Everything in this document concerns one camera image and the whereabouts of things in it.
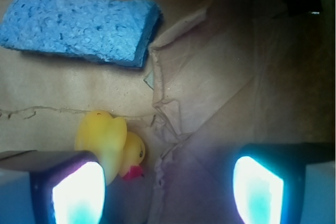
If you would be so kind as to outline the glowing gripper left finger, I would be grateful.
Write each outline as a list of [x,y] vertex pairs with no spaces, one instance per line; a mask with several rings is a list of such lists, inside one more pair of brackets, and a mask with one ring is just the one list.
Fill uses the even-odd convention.
[[89,151],[1,153],[1,223],[99,223],[105,194]]

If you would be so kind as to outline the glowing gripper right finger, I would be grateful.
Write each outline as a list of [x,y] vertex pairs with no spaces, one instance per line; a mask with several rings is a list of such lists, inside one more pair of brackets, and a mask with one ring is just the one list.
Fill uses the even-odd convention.
[[243,223],[335,223],[335,144],[247,144],[233,194]]

